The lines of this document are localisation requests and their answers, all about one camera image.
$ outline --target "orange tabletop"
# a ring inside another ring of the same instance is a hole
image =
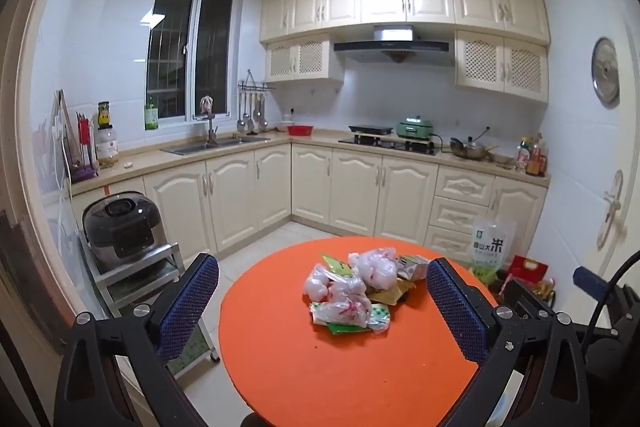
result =
[[[220,351],[238,393],[275,427],[431,427],[458,399],[478,365],[465,360],[424,281],[391,308],[385,333],[334,336],[314,325],[302,285],[321,253],[394,247],[440,257],[402,241],[337,237],[286,248],[231,286],[220,312]],[[462,279],[495,305],[467,270]]]

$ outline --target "plastic bag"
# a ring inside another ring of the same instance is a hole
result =
[[[365,283],[354,273],[351,277],[336,276],[329,286],[329,302],[320,304],[315,311],[317,324],[348,324],[367,327],[371,314],[371,301],[365,295]]]
[[[472,260],[471,272],[481,282],[489,284],[495,280],[496,272],[510,254],[515,232],[516,222],[511,219],[474,219],[468,253]]]
[[[349,264],[358,271],[367,286],[388,290],[398,277],[395,248],[378,248],[365,253],[350,253]]]
[[[312,301],[323,301],[329,295],[329,280],[331,272],[321,264],[316,264],[306,278],[302,291],[309,295]]]

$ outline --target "lattice cabinet door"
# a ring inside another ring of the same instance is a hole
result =
[[[327,78],[329,76],[329,41],[303,39],[294,47],[293,77]]]
[[[504,92],[548,102],[549,73],[546,48],[504,39]]]
[[[281,82],[293,79],[294,50],[290,42],[278,42],[267,46],[267,82]]]
[[[456,83],[459,86],[504,91],[504,39],[456,32]]]

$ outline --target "drawer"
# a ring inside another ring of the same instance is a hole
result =
[[[436,196],[449,200],[489,206],[495,176],[440,167]]]
[[[470,257],[467,253],[470,244],[470,234],[439,229],[438,227],[429,227],[424,240],[425,248],[463,263],[470,263]]]
[[[473,233],[474,218],[486,216],[487,207],[464,201],[433,198],[429,224],[440,229]]]

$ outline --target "round metal lid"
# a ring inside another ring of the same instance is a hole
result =
[[[593,89],[606,107],[618,105],[620,80],[616,47],[606,37],[596,42],[591,56],[591,78]]]

